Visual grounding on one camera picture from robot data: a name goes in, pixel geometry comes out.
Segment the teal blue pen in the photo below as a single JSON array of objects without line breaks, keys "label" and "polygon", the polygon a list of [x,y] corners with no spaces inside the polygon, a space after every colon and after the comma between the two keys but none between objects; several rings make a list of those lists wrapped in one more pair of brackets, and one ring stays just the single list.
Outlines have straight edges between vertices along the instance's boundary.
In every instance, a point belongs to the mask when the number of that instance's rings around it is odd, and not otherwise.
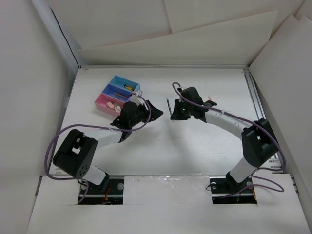
[{"label": "teal blue pen", "polygon": [[166,97],[166,101],[167,101],[168,110],[169,110],[169,113],[170,113],[170,116],[171,116],[172,115],[172,109],[171,109],[171,105],[170,105],[170,101],[169,101],[168,97]]}]

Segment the yellow utility knife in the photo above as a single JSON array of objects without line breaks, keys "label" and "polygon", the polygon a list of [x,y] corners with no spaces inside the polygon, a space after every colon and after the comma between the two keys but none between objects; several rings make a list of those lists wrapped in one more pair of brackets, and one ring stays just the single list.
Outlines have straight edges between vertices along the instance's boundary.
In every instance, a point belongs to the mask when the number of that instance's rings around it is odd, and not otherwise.
[{"label": "yellow utility knife", "polygon": [[131,91],[131,92],[133,92],[133,91],[135,90],[135,88],[133,88],[133,87],[131,87],[131,86],[129,86],[129,85],[126,85],[126,84],[124,84],[124,87],[125,87],[126,89],[128,89],[129,91]]}]

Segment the orange highlighter pen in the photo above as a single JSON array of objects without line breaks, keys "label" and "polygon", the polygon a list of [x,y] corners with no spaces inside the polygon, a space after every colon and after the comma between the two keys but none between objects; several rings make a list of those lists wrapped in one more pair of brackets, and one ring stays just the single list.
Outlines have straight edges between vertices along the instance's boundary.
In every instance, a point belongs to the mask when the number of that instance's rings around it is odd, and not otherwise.
[{"label": "orange highlighter pen", "polygon": [[116,96],[122,97],[122,98],[124,98],[124,99],[128,99],[127,96],[124,96],[124,95],[122,95],[122,94],[119,94],[119,93],[116,93],[116,92],[114,92],[114,94],[115,94]]}]

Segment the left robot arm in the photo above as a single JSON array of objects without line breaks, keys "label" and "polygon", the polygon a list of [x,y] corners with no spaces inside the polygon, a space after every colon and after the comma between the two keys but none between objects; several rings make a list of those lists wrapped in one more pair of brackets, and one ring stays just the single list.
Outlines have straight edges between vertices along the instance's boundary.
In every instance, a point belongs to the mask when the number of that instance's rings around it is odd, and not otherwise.
[{"label": "left robot arm", "polygon": [[111,123],[115,130],[98,129],[84,133],[71,130],[53,157],[53,164],[76,180],[85,180],[97,193],[104,193],[109,187],[109,174],[92,164],[97,148],[125,141],[139,123],[157,120],[163,111],[154,107],[149,100],[147,105],[127,102],[119,116]]}]

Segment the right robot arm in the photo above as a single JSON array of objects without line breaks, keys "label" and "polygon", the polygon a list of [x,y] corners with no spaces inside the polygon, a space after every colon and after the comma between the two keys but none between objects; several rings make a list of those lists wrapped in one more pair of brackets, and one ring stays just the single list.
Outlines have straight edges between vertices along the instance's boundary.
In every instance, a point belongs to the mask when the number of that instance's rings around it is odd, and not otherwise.
[{"label": "right robot arm", "polygon": [[279,151],[277,140],[266,119],[251,121],[230,114],[218,108],[216,102],[210,99],[204,101],[194,87],[185,88],[174,82],[173,89],[179,98],[175,100],[171,120],[188,120],[193,117],[217,126],[241,141],[243,156],[226,174],[225,186],[229,191],[237,192],[241,189],[246,179]]}]

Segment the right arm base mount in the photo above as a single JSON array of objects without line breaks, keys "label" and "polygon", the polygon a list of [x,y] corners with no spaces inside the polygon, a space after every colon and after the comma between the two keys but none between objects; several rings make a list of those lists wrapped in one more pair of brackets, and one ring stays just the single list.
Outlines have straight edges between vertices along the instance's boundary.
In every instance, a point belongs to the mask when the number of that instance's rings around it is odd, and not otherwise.
[{"label": "right arm base mount", "polygon": [[206,187],[211,192],[212,203],[217,204],[257,204],[253,181],[250,177],[242,183],[231,184],[225,177],[212,177]]}]

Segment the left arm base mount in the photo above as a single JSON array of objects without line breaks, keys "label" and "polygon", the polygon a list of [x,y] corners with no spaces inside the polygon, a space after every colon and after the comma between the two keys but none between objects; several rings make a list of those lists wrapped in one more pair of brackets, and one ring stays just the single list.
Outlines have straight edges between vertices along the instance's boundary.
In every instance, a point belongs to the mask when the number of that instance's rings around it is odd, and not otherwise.
[{"label": "left arm base mount", "polygon": [[98,186],[79,180],[78,205],[122,205],[124,176],[112,176],[107,189],[102,192]]}]

